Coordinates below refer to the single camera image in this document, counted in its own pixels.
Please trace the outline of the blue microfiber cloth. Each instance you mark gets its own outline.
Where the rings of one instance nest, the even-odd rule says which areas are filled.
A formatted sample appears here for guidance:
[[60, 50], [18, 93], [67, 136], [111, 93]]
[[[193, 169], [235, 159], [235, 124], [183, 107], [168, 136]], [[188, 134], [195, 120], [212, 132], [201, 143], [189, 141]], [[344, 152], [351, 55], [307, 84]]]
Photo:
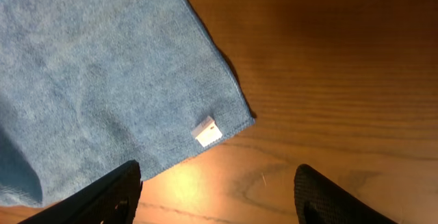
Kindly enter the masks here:
[[61, 201], [129, 160], [150, 179], [254, 122], [187, 0], [1, 0], [1, 205]]

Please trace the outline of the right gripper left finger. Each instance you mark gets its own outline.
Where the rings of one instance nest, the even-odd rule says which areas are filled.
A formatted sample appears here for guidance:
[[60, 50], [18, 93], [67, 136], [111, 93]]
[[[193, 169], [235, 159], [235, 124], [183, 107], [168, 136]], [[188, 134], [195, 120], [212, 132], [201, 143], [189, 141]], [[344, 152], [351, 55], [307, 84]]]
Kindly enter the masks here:
[[21, 224], [132, 224], [142, 191], [140, 165], [130, 160]]

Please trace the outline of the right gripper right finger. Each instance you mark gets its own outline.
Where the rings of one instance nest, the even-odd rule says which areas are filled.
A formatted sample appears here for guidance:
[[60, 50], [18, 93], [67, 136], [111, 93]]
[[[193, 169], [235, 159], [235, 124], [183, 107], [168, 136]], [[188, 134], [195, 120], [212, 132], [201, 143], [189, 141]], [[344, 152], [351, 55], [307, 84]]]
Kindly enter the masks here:
[[308, 164], [296, 169], [294, 203], [300, 224], [395, 224]]

